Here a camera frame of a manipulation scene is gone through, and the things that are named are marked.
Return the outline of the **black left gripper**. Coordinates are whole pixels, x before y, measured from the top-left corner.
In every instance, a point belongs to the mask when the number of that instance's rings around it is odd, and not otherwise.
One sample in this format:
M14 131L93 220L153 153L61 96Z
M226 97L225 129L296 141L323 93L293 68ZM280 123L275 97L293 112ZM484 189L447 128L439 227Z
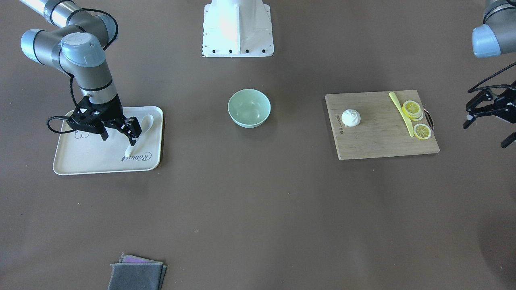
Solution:
M467 129L479 117L496 116L508 123L516 123L515 81L510 84L474 87L468 93L479 91L466 104L466 121L463 129ZM516 132L510 134L501 142L502 148L507 148L516 141Z

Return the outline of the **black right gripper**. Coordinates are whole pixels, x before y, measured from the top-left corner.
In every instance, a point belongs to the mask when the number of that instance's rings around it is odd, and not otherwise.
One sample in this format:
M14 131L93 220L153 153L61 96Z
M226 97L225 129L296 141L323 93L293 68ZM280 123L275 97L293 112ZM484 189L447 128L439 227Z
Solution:
M103 104L91 103L89 97L83 97L67 119L67 125L72 130L97 134L104 141L109 137L107 127L118 130L129 137L130 147L136 145L137 137L142 132L137 118L124 116L118 96Z

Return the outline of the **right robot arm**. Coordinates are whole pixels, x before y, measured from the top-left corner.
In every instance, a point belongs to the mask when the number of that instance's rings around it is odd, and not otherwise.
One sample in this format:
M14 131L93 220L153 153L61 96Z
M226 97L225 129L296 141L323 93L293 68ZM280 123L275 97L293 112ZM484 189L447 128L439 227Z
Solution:
M79 7L72 0L24 0L23 3L57 27L55 31L31 29L21 38L23 53L76 81L83 97L74 100L70 117L57 116L70 132L83 131L108 138L108 128L136 144L141 127L136 117L124 116L108 63L106 49L118 36L116 20L108 13Z

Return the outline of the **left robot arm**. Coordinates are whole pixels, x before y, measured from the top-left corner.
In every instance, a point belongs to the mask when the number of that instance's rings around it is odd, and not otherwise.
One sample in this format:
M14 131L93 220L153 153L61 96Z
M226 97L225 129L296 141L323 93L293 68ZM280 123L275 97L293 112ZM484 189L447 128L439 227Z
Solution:
M472 50L478 58L489 58L513 53L516 50L516 8L514 0L487 0L483 23L472 31ZM488 85L484 83L515 67L502 68L468 90L477 92L466 104L466 130L477 118L495 116L510 124L516 123L515 83Z

